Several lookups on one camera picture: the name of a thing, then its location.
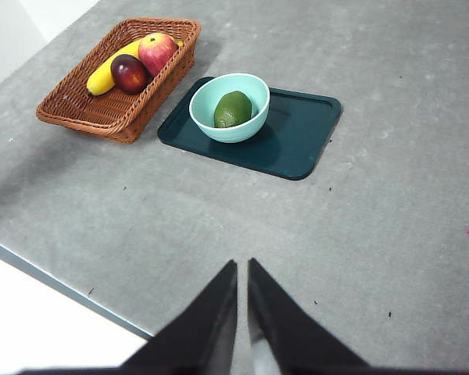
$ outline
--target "table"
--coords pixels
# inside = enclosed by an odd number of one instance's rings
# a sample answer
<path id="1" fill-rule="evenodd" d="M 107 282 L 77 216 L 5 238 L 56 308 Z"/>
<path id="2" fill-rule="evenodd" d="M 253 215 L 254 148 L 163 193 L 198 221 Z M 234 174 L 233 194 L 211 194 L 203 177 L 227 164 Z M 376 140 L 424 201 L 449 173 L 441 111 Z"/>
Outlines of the table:
<path id="1" fill-rule="evenodd" d="M 195 66 L 141 138 L 36 120 L 131 16 L 202 23 Z M 232 72 L 342 102 L 305 180 L 159 141 L 197 79 Z M 100 1 L 0 85 L 0 256 L 144 337 L 234 259 L 236 374 L 252 368 L 251 257 L 369 363 L 469 369 L 469 1 Z"/>

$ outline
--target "banana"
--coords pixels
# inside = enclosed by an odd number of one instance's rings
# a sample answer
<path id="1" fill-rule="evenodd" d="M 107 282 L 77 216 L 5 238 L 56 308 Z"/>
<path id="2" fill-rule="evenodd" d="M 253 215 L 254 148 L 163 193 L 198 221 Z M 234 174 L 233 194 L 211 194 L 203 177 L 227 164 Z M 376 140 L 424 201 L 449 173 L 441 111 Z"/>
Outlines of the banana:
<path id="1" fill-rule="evenodd" d="M 123 53 L 133 55 L 133 57 L 138 57 L 138 47 L 141 39 L 133 41 L 113 53 L 99 68 L 95 70 L 94 73 L 87 80 L 87 91 L 90 95 L 102 95 L 115 86 L 115 81 L 111 75 L 111 63 L 118 56 Z"/>

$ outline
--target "green lime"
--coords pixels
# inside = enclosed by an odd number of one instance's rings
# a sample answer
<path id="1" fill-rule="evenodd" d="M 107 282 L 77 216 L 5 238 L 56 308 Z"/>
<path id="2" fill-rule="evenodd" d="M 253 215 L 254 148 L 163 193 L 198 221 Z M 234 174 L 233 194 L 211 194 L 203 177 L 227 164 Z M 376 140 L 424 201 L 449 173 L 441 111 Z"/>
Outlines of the green lime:
<path id="1" fill-rule="evenodd" d="M 247 95 L 233 91 L 223 96 L 213 113 L 215 127 L 235 127 L 252 117 L 252 103 Z"/>

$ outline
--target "brown wicker basket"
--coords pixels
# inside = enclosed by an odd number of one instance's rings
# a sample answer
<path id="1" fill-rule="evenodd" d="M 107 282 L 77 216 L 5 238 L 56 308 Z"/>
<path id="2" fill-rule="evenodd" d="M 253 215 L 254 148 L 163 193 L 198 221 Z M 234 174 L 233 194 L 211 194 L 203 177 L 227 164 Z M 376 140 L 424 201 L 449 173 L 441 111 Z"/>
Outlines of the brown wicker basket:
<path id="1" fill-rule="evenodd" d="M 132 143 L 194 62 L 200 24 L 194 20 L 130 18 L 118 23 L 71 70 L 37 107 L 37 118 L 120 143 Z M 163 32 L 184 44 L 139 95 L 114 87 L 87 94 L 88 77 L 114 52 L 152 32 Z"/>

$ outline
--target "apple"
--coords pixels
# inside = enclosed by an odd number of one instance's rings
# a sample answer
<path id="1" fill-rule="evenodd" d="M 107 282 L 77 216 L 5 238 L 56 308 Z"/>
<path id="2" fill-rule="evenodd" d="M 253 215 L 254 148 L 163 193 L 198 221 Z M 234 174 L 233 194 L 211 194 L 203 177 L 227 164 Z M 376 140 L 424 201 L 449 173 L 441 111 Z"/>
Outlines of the apple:
<path id="1" fill-rule="evenodd" d="M 148 85 L 148 72 L 142 62 L 126 53 L 111 62 L 111 75 L 115 85 L 124 93 L 136 95 Z"/>
<path id="2" fill-rule="evenodd" d="M 178 48 L 176 41 L 170 35 L 152 33 L 142 38 L 139 43 L 139 60 L 155 77 Z"/>

